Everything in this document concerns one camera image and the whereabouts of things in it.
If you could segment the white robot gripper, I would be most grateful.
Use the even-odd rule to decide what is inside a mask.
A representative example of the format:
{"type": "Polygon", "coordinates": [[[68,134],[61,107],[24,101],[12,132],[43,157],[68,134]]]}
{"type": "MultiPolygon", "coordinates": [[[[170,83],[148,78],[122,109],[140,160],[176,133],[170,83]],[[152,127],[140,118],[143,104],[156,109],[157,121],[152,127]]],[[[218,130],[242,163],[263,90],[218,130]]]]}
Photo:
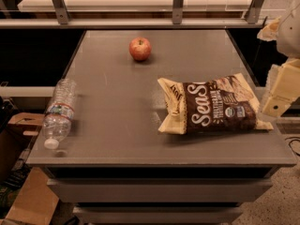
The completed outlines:
{"type": "MultiPolygon", "coordinates": [[[[290,58],[300,57],[300,0],[260,30],[259,40],[275,41],[277,51],[290,58]]],[[[280,117],[300,97],[300,59],[271,66],[262,97],[262,114],[280,117]]]]}

